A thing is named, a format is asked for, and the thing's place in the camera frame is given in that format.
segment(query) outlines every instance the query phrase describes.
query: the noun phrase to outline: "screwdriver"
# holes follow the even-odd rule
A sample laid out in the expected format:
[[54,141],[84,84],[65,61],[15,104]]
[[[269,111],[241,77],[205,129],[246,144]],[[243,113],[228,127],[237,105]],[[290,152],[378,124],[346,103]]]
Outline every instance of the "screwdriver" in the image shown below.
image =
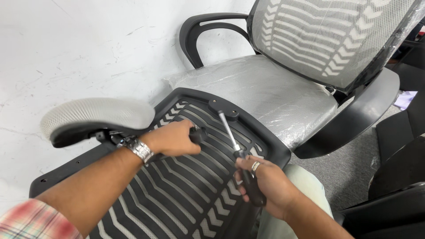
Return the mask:
[[[218,111],[218,116],[220,117],[221,121],[223,122],[223,125],[226,128],[227,134],[230,136],[230,140],[232,141],[233,150],[234,150],[233,156],[235,158],[242,158],[242,160],[245,160],[247,154],[236,143],[236,140],[233,137],[232,131],[230,130],[229,125],[227,124],[227,120],[226,120],[226,117],[225,117],[223,111]],[[242,177],[243,177],[243,185],[246,189],[246,194],[248,195],[251,203],[256,207],[265,206],[266,202],[267,202],[267,198],[260,191],[260,188],[258,187],[257,177],[255,177],[248,170],[242,170]]]

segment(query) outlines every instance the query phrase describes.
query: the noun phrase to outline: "hand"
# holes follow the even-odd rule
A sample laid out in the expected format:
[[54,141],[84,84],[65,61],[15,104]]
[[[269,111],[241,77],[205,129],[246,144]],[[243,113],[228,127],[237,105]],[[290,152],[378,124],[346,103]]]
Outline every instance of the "hand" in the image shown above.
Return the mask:
[[[267,198],[264,208],[275,218],[285,220],[287,208],[302,193],[291,183],[279,166],[252,155],[249,155],[247,159],[238,158],[236,160],[235,167],[238,169],[235,172],[236,181],[241,181],[243,179],[242,170],[251,171],[251,167],[256,161],[262,163],[255,171],[255,175],[258,187]],[[242,184],[239,185],[238,189],[244,201],[249,202],[249,197],[246,195],[247,191]]]
[[189,139],[191,127],[193,127],[193,124],[187,119],[171,122],[140,136],[140,141],[145,143],[155,154],[162,153],[167,156],[199,154],[201,147],[192,143]]

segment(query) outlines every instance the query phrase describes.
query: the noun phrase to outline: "white wall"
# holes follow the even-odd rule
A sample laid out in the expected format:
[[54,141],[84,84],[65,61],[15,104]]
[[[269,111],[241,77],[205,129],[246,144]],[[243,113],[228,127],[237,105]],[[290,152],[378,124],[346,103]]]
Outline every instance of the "white wall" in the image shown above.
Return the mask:
[[[32,180],[98,143],[55,149],[41,117],[86,97],[133,97],[156,105],[161,78],[193,69],[179,46],[190,16],[249,13],[254,0],[13,0],[0,8],[0,214],[28,198]],[[246,29],[244,20],[232,20]],[[204,63],[253,54],[231,30],[204,32]]]

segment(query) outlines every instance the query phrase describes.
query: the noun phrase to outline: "plaid shirt sleeve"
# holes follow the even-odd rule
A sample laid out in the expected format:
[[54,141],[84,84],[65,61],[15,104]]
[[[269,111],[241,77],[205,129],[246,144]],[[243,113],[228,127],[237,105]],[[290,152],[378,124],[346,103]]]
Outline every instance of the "plaid shirt sleeve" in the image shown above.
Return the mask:
[[30,199],[0,217],[0,239],[82,239],[60,212]]

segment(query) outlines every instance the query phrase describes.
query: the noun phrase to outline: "mesh chair backrest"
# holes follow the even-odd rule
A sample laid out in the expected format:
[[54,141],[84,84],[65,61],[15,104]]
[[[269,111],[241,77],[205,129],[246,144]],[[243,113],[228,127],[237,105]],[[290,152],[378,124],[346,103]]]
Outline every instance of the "mesh chair backrest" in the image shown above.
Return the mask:
[[305,78],[348,92],[372,79],[424,15],[424,0],[257,0],[254,48]]

